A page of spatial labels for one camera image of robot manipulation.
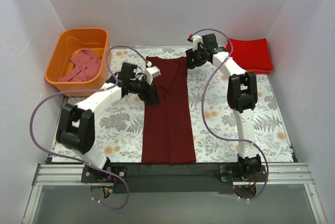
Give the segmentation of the dark maroon t shirt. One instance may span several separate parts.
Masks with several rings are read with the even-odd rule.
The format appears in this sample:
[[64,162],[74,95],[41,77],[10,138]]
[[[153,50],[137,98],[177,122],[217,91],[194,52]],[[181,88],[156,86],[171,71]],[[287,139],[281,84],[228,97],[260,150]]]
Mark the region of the dark maroon t shirt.
[[147,57],[161,71],[154,78],[159,104],[145,105],[142,138],[144,164],[196,162],[188,103],[186,58]]

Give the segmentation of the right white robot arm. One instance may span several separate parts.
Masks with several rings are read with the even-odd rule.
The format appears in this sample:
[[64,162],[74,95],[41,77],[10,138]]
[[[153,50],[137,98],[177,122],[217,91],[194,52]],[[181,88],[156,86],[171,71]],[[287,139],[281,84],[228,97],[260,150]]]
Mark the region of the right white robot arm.
[[194,69],[209,62],[228,79],[227,102],[235,116],[238,130],[237,161],[221,165],[217,172],[222,182],[256,179],[262,169],[261,150],[255,143],[253,116],[258,102],[256,74],[247,72],[232,58],[234,47],[218,45],[214,33],[191,34],[192,48],[186,51],[187,68]]

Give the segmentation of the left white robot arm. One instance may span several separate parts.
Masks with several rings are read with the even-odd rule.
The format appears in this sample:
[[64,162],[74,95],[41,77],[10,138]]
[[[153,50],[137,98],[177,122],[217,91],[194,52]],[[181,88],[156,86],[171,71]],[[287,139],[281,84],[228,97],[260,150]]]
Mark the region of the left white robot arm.
[[61,110],[56,141],[72,150],[84,164],[100,171],[99,180],[109,180],[112,169],[109,158],[94,147],[97,116],[128,94],[138,95],[149,105],[160,103],[159,86],[153,80],[161,71],[151,62],[144,72],[137,73],[138,68],[124,62],[121,70],[113,73],[97,92],[75,105],[66,104]]

